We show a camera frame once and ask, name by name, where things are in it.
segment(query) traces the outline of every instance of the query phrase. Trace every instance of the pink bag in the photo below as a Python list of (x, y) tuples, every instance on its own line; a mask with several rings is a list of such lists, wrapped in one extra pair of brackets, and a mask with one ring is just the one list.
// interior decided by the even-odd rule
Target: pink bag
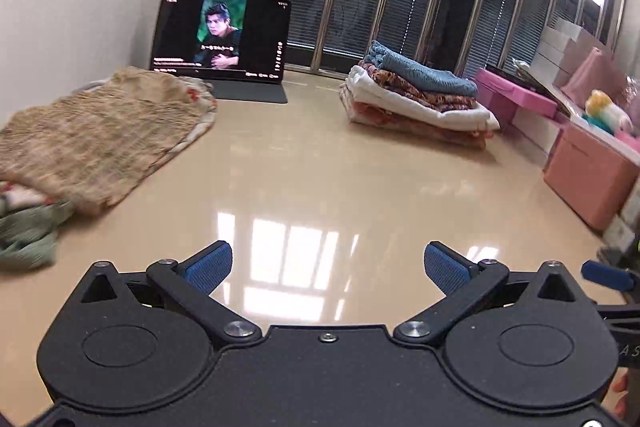
[(575, 71), (571, 80), (560, 89), (578, 106), (591, 96), (591, 91), (599, 89), (609, 95), (614, 103), (620, 103), (626, 87), (626, 76), (613, 65), (613, 61), (601, 50), (594, 48)]

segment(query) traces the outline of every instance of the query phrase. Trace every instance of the teal object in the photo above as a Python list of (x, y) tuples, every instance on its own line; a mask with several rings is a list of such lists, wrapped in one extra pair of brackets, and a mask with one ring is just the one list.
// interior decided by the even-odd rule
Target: teal object
[(603, 131), (608, 132), (611, 136), (613, 136), (613, 131), (606, 123), (601, 122), (600, 120), (596, 120), (595, 118), (593, 118), (592, 116), (589, 116), (586, 113), (582, 115), (582, 118), (584, 118), (589, 123), (589, 125), (600, 127)]

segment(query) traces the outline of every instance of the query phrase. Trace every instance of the triangular cutout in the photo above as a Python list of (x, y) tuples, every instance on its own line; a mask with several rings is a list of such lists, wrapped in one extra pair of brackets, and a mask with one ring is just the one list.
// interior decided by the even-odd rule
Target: triangular cutout
[(99, 301), (111, 301), (118, 296), (113, 290), (107, 276), (102, 274), (98, 275), (92, 282), (89, 289), (82, 296), (82, 303), (99, 302)]
[(554, 273), (546, 278), (545, 283), (540, 288), (538, 297), (552, 301), (575, 302), (574, 294), (566, 285), (562, 276)]

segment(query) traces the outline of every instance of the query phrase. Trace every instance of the green cloth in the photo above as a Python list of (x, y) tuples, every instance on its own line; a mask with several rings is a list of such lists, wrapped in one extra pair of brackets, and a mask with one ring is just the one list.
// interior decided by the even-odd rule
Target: green cloth
[(55, 263), (58, 226), (73, 214), (71, 203), (2, 212), (0, 205), (0, 269), (32, 270)]

